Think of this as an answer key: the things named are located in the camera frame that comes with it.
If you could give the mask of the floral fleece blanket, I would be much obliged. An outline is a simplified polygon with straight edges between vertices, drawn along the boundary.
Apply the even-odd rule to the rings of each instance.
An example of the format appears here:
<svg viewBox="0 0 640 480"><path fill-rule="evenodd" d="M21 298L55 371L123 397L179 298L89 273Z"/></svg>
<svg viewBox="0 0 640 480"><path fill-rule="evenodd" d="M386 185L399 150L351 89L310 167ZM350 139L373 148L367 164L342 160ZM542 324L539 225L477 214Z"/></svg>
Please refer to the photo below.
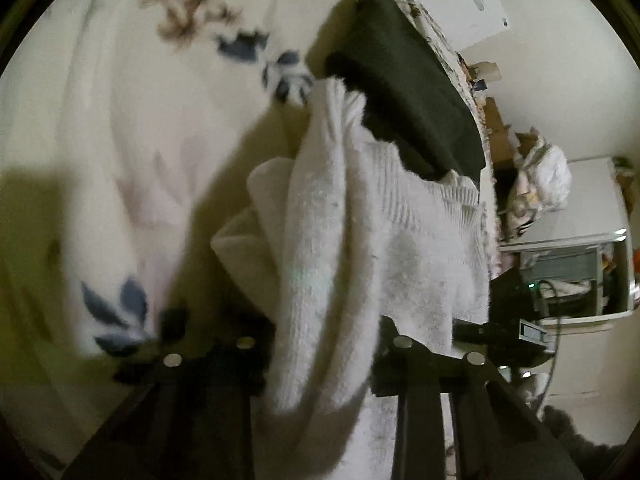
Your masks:
<svg viewBox="0 0 640 480"><path fill-rule="evenodd" d="M1 76L1 415L53 478L125 399L119 365L193 354L209 242L255 166L297 150L356 0L54 0ZM393 0L485 135L466 67Z"/></svg>

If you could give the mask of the white plastic bag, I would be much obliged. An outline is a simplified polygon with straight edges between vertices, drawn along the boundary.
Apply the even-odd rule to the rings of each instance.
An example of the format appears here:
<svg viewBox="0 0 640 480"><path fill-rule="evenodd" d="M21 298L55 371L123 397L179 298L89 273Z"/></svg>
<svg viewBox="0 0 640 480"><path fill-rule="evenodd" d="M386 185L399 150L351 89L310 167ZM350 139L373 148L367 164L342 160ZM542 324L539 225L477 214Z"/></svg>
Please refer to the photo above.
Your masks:
<svg viewBox="0 0 640 480"><path fill-rule="evenodd" d="M520 159L508 211L524 218L563 209L570 195L572 174L562 148L536 131L518 133L516 138Z"/></svg>

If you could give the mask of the cardboard boxes clutter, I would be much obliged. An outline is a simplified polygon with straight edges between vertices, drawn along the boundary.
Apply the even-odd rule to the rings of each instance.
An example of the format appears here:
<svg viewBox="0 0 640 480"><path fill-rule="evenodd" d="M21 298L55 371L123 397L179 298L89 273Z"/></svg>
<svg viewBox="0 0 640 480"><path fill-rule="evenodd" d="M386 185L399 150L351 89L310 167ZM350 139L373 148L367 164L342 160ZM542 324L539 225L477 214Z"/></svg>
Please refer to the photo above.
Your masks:
<svg viewBox="0 0 640 480"><path fill-rule="evenodd" d="M497 102L488 89L488 84L501 79L496 63L483 61L468 65L462 62L462 67L466 70L476 104L482 109L492 166L495 169L520 166L538 142L538 130L532 127L526 132L518 132L503 121Z"/></svg>

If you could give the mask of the white knit sweater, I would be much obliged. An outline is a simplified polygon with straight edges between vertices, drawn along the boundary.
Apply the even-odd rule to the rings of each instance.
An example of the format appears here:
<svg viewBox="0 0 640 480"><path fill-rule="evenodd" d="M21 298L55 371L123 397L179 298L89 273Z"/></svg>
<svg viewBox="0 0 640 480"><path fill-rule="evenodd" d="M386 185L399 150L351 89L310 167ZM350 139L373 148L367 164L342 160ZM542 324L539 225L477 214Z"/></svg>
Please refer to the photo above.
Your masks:
<svg viewBox="0 0 640 480"><path fill-rule="evenodd" d="M407 170L363 125L365 105L338 79L318 82L297 155L256 167L250 206L212 240L276 328L254 406L261 479L388 478L397 403L370 388L381 318L448 354L454 319L488 313L477 186Z"/></svg>

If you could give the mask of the white cabinet shelf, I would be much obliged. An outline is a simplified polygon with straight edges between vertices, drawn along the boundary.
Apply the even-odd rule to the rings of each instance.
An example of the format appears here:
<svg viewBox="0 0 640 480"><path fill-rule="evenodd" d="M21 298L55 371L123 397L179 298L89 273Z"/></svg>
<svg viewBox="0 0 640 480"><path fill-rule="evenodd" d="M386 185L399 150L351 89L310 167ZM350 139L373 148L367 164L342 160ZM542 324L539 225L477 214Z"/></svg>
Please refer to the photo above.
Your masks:
<svg viewBox="0 0 640 480"><path fill-rule="evenodd" d="M550 313L565 325L606 323L634 313L638 287L632 266L632 238L623 192L609 157L568 164L572 186L566 207L546 212L526 232L500 244L521 257L526 282L587 282L571 306L549 299Z"/></svg>

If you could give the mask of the black folded garment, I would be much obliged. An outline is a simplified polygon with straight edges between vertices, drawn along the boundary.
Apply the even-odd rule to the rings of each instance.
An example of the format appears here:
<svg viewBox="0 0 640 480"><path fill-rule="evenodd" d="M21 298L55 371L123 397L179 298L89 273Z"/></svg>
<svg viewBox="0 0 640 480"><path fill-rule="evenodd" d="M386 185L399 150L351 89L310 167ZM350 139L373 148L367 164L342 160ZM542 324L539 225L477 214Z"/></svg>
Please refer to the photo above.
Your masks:
<svg viewBox="0 0 640 480"><path fill-rule="evenodd" d="M326 73L366 97L363 125L397 146L404 167L427 181L450 171L480 183L480 133L427 41L394 0L358 0Z"/></svg>

